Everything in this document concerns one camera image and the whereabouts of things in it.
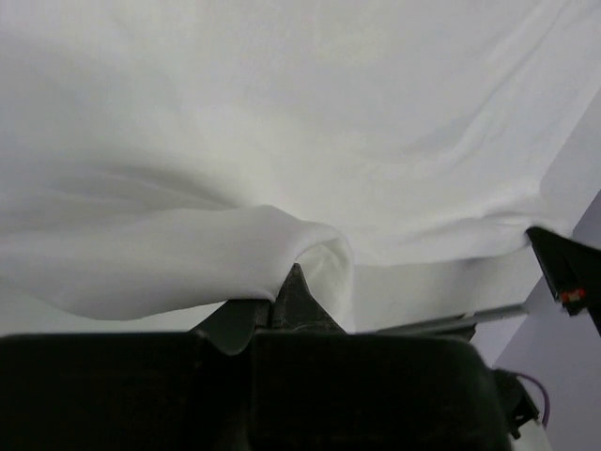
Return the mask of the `white t shirt red print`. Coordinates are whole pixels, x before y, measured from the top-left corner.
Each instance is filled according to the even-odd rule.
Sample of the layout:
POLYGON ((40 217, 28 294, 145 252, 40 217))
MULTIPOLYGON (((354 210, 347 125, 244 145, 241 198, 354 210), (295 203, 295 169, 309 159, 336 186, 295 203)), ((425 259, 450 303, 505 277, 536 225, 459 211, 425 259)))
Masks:
POLYGON ((273 299, 350 331, 516 305, 600 154, 596 1, 5 1, 1 282, 138 319, 273 299))

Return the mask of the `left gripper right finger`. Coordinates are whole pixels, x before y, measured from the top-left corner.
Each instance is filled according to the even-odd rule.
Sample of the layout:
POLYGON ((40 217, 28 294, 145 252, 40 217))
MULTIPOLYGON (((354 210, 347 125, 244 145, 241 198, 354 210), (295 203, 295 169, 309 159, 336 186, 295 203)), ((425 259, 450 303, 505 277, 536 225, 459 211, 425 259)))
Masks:
POLYGON ((294 266, 251 346, 255 450, 507 450, 491 370, 453 337, 345 334, 294 266))

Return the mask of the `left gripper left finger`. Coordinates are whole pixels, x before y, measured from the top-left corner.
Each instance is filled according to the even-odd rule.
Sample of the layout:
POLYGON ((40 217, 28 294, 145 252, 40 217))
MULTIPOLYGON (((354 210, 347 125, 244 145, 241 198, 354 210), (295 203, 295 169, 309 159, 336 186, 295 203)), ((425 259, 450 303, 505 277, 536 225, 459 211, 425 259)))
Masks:
POLYGON ((16 334, 1 341, 5 450, 246 450, 247 350, 267 301, 188 332, 16 334))

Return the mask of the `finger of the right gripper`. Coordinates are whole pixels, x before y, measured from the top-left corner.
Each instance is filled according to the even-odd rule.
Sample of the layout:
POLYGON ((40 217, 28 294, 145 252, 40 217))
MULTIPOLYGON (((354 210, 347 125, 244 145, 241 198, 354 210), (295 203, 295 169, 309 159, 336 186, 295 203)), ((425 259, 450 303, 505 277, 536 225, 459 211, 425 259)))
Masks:
POLYGON ((570 317, 587 312, 600 333, 600 250, 539 226, 526 234, 554 301, 570 317))

